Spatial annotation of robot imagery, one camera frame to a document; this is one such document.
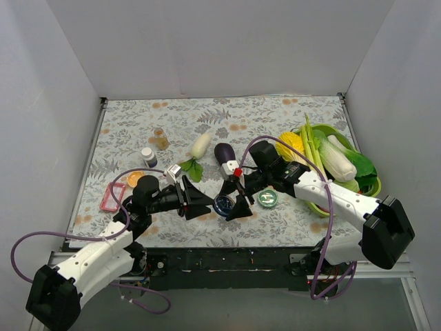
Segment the blue round pill box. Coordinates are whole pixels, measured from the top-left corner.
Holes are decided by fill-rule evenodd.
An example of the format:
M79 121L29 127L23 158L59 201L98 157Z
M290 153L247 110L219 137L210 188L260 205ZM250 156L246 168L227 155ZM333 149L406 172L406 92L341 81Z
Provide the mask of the blue round pill box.
M234 200L226 194L218 194L214 198L213 209L221 217L227 217L234 208Z

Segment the amber pill bottle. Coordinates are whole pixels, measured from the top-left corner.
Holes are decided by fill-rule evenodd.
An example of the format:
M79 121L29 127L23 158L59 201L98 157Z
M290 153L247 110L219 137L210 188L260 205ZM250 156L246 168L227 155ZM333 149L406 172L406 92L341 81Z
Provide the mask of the amber pill bottle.
M165 134L162 128L154 129L154 138L155 138L156 146L159 150L168 149L170 143L168 141L167 135Z

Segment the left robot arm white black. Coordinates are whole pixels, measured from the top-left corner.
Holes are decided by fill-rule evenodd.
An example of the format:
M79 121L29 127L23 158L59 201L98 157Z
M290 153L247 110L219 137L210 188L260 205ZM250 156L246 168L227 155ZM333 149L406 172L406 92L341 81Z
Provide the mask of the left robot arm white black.
M141 177L98 241L53 268L37 270L26 310L50 330L68 330L81 308L115 278L145 271L143 246L136 240L151 225L153 214L176 210L190 220L208 214L213 202L187 177L164 189L156 177Z

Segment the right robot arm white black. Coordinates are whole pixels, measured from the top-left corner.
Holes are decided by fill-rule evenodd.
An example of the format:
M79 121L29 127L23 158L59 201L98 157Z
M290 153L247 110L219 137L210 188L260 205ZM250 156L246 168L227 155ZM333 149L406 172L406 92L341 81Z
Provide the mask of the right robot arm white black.
M335 215L357 230L347 238L323 239L300 261L301 269L327 274L341 263L370 261L390 270L413 241L415 232L399 200L387 197L379 201L335 183L325 183L307 166L286 162L267 141L255 143L249 152L257 169L243 174L233 147L219 143L214 148L224 178L219 195L226 197L238 193L235 202L214 202L217 213L227 221L251 216L254 195L262 194L271 186L278 192L320 207L331 206Z

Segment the green round pill box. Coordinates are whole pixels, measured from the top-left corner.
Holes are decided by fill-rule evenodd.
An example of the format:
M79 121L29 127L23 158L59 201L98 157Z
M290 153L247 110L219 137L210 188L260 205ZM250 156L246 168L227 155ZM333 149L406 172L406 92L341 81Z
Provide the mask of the green round pill box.
M258 203L263 208L274 208L278 204L278 194L271 188L265 188L258 193Z

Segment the purple eggplant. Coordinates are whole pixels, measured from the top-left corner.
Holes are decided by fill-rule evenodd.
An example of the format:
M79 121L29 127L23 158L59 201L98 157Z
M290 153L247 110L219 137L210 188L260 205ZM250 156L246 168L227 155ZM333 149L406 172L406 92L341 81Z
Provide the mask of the purple eggplant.
M228 143L218 143L214 148L214 156L219 166L228 160L236 160L233 147Z

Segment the orange round pill box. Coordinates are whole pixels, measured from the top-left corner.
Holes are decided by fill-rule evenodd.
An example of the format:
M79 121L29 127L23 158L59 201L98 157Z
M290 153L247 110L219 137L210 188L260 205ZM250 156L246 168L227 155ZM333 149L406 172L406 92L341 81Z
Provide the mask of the orange round pill box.
M139 179L144 175L145 175L144 171L140 171L140 170L129 173L127 176L127 184L129 185L129 187L135 188Z

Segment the white blue pill bottle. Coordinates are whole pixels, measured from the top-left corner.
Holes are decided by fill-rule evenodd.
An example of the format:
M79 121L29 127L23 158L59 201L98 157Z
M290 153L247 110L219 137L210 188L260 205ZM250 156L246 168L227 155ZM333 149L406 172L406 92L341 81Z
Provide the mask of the white blue pill bottle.
M141 156L143 158L144 164L148 168L156 167L158 161L157 161L157 158L156 158L154 151L151 148L149 148L149 147L143 148L141 150Z

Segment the white radish with leaves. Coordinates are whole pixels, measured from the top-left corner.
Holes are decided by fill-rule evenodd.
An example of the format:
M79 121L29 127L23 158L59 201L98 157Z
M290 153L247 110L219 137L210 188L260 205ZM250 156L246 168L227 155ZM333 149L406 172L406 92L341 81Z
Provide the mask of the white radish with leaves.
M199 160L205 155L211 143L211 135L209 133L202 134L194 142L190 151L190 159L182 162L179 166L185 171L193 182L200 182L203 176L203 167L199 164Z

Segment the floral table mat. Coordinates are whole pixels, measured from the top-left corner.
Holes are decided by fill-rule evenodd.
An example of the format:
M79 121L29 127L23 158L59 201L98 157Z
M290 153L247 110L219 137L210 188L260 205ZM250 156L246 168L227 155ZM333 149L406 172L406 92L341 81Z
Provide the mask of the floral table mat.
M346 137L350 129L338 97L242 97L216 99L120 100L110 101L100 127L87 180L70 227L76 239L69 247L78 249L112 220L100 208L107 185L115 178L126 182L127 171L143 166L141 150L155 148L154 130L164 130L169 141L157 150L157 170L190 158L192 146L202 134L212 145L233 146L236 156L251 166L245 154L248 143L260 135L277 137L297 131L306 121L327 124ZM252 215L226 221L215 212L190 221L176 211L155 214L151 226L139 237L147 247L258 247L313 246L328 230L335 237L355 232L342 219L329 223L301 200L280 194L275 207L252 206Z

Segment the pink rectangular pill box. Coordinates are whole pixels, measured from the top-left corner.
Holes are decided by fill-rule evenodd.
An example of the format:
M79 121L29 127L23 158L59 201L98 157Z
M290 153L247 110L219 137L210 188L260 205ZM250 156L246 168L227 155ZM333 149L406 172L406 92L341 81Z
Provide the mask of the pink rectangular pill box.
M124 193L124 183L109 183L100 203L100 209L105 212L116 212L119 209L119 202L123 198Z

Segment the celery stalks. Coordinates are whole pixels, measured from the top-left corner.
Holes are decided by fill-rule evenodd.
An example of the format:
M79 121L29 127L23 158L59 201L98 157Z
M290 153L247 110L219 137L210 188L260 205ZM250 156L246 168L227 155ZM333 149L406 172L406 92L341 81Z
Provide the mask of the celery stalks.
M322 172L323 177L327 179L318 148L314 142L314 134L307 114L305 114L305 125L300 127L300 138L302 139L304 146L305 156L314 163L314 165Z

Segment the napa cabbage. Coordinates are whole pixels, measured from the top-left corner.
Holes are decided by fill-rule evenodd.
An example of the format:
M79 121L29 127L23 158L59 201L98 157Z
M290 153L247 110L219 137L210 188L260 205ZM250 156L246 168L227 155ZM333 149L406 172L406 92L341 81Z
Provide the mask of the napa cabbage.
M348 158L326 136L320 136L318 140L321 162L330 175L340 182L355 179L357 170Z

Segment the green bok choy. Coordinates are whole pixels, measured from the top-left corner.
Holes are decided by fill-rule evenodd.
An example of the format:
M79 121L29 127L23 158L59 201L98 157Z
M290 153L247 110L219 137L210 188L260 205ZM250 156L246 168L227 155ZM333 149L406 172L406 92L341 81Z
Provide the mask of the green bok choy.
M360 188L371 186L377 181L376 168L366 156L349 149L346 149L343 154L355 166L355 179Z

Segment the green vegetable basket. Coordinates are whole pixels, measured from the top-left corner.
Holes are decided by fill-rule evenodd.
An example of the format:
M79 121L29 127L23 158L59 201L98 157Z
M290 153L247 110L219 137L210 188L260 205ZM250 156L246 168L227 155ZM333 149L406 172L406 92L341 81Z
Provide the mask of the green vegetable basket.
M321 130L323 133L325 133L327 136L329 135L335 135L337 136L337 139L339 142L346 147L349 150L354 150L357 152L356 148L353 146L353 144L350 142L348 138L346 138L343 134L341 134L337 129L332 127L331 125L327 124L318 124L311 127L314 130ZM371 181L368 181L369 185L362 185L360 186L361 193L364 195L370 196L370 197L376 197L380 194L380 191L382 189L382 184L379 179L379 177L376 177L376 180L373 179ZM317 214L319 217L328 217L329 213L325 209L322 209L320 206L317 206L316 204L312 202L306 202L307 207L315 214Z

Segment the black front rail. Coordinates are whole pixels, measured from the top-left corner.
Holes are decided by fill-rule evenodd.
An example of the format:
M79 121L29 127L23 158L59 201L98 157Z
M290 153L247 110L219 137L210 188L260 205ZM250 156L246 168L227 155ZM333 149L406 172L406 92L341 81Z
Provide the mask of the black front rail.
M135 261L129 281L156 291L193 289L309 289L297 261L306 247L147 248Z

